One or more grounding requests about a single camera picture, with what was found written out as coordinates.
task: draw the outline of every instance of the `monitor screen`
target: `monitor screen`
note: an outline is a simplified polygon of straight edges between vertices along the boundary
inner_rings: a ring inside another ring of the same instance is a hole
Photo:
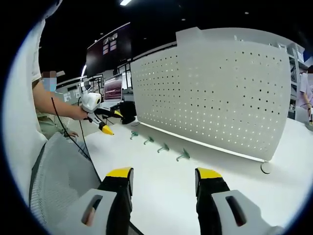
[[[120,101],[122,100],[122,74],[107,78],[104,81],[103,96],[104,101]]]
[[[105,35],[87,49],[87,77],[116,69],[132,57],[130,24]]]

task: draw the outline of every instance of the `white tabletop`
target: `white tabletop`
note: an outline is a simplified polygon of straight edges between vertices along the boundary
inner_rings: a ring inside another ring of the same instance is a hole
[[[115,135],[87,136],[90,156],[101,179],[112,169],[134,168],[132,223],[144,234],[200,234],[196,213],[195,168],[222,174],[230,189],[237,189],[258,205],[270,225],[287,227],[306,202],[313,178],[313,132],[288,119],[265,175],[260,162],[224,153],[165,134],[142,124],[115,124]],[[130,140],[131,130],[139,136]],[[155,142],[144,145],[151,136]],[[167,143],[170,151],[157,150]],[[176,161],[183,148],[191,159]]]

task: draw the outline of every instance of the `white shirt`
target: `white shirt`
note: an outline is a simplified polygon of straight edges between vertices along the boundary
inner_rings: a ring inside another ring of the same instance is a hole
[[[9,167],[28,205],[32,167],[47,141],[40,133],[32,93],[39,79],[38,50],[45,21],[27,35],[13,62],[4,95],[4,146]]]

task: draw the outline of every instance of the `black screen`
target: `black screen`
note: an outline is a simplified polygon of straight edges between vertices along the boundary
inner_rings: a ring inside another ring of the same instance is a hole
[[[106,35],[87,49],[87,77],[125,64],[132,57],[130,24]]]

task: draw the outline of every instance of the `human hand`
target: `human hand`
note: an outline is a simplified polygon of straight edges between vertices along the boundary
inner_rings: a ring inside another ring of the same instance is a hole
[[[67,133],[68,133],[69,136],[78,137],[78,134],[75,131],[68,131]]]
[[[88,113],[85,112],[80,106],[73,106],[71,115],[74,120],[83,120],[88,117]]]

